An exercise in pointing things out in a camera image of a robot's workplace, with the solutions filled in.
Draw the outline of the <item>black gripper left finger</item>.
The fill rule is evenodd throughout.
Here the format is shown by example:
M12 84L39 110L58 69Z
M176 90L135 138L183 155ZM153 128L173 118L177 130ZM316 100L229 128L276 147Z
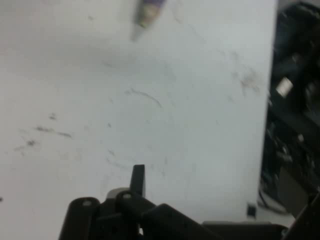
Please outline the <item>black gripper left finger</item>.
M215 234L167 204L145 198L145 166L134 165L130 186L103 203L73 200L61 240L213 240Z

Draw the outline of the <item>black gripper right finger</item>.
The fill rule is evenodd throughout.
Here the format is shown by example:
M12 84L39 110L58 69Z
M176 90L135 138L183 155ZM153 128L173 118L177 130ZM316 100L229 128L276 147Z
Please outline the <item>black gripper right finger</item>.
M308 203L299 213L283 240L320 239L320 193L309 197Z

